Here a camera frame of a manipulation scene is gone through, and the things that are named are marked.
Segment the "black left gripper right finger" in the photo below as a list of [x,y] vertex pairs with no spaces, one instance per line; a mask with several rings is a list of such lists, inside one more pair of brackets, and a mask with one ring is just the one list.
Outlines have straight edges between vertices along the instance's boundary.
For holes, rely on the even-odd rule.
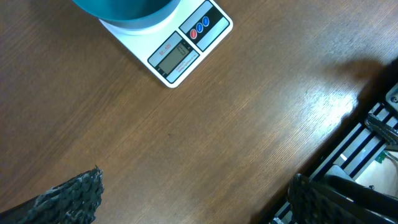
[[392,222],[392,197],[337,175],[322,182],[295,175],[288,202],[296,223]]

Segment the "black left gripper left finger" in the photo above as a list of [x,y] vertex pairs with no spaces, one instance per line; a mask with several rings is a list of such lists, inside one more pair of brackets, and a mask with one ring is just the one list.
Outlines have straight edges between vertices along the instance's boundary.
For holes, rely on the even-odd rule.
[[99,167],[1,213],[1,224],[87,223],[95,221],[104,192]]

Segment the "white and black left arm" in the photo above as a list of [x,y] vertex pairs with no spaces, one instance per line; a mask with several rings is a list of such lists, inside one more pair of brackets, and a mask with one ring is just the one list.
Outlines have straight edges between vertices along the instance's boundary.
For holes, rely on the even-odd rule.
[[[93,223],[104,192],[103,172],[88,170],[1,213],[1,223]],[[337,175],[290,181],[293,223],[397,223],[397,198]]]

